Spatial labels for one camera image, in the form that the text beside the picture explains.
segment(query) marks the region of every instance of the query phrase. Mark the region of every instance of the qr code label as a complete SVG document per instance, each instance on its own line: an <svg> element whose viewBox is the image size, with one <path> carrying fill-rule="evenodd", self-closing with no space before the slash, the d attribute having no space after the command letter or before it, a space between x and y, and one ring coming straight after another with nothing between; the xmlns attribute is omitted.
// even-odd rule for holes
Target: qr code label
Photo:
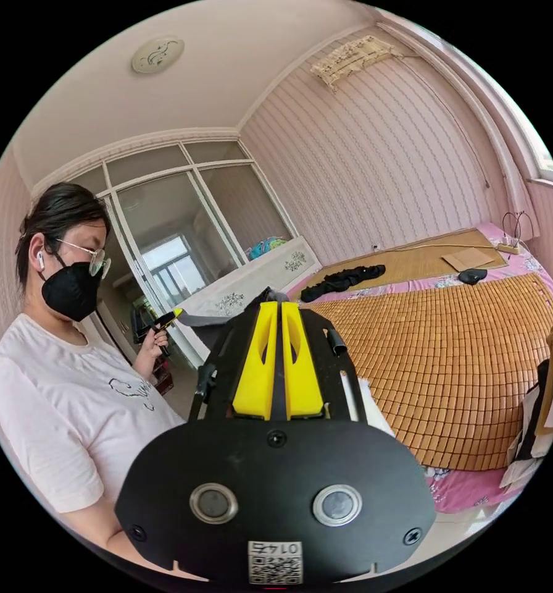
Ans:
<svg viewBox="0 0 553 593"><path fill-rule="evenodd" d="M249 580L254 585L303 582L301 542L248 542Z"/></svg>

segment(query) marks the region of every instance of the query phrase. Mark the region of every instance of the bamboo mat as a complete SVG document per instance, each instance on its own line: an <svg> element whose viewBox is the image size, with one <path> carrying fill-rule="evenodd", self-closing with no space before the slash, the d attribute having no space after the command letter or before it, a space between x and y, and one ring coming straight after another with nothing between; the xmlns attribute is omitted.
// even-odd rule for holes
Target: bamboo mat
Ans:
<svg viewBox="0 0 553 593"><path fill-rule="evenodd" d="M332 321L419 463L507 466L520 402L548 356L553 299L539 276L302 307Z"/></svg>
<svg viewBox="0 0 553 593"><path fill-rule="evenodd" d="M395 284L396 282L424 280L426 278L435 278L447 274L456 274L457 272L454 268L442 259L442 257L449 253L462 251L463 247L437 246L440 244L480 247L485 255L493 257L491 262L484 266L480 266L481 268L490 270L507 265L500 251L489 249L492 247L492 244L479 230L468 229L402 246L402 249L404 249L407 247L416 247L417 245L426 245L425 247L419 247L418 249L410 249L408 251L380 251L379 253L369 254L361 258L348 259L339 262L338 264L324 267L317 274L312 276L306 284L301 286L291 298L293 300L298 300L303 288L318 284L328 274L335 274L344 269L357 266L375 266L377 264L384 264L386 266L386 272L379 278L361 282L361 284L357 284L357 286L350 288L350 290L360 290L362 288L373 288L376 286L385 286L386 284Z"/></svg>

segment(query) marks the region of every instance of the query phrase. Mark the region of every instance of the ceiling light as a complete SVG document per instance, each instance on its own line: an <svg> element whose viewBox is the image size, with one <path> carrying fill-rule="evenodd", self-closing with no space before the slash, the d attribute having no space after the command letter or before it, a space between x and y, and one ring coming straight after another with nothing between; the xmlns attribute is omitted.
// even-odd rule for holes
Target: ceiling light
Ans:
<svg viewBox="0 0 553 593"><path fill-rule="evenodd" d="M175 37L160 37L141 45L131 60L135 72L153 74L169 68L184 51L184 41Z"/></svg>

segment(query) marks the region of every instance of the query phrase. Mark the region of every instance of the graphic print on shirt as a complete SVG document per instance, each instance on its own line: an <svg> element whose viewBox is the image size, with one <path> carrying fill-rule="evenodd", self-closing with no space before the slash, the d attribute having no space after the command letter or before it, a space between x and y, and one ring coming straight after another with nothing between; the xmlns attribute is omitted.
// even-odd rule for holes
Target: graphic print on shirt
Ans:
<svg viewBox="0 0 553 593"><path fill-rule="evenodd" d="M116 393L124 395L125 397L144 397L147 402L143 402L143 405L151 412L155 410L154 405L149 401L149 389L150 385L141 379L137 387L121 381L120 379L111 379L108 383Z"/></svg>

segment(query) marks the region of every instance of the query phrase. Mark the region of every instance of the white t-shirt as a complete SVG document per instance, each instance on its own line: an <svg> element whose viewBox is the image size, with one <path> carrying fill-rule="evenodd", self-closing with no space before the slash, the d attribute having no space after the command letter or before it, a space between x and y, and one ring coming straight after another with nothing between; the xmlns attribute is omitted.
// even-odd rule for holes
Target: white t-shirt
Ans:
<svg viewBox="0 0 553 593"><path fill-rule="evenodd" d="M100 340L73 346L21 314L0 342L0 423L59 513L115 502L138 453L184 423Z"/></svg>

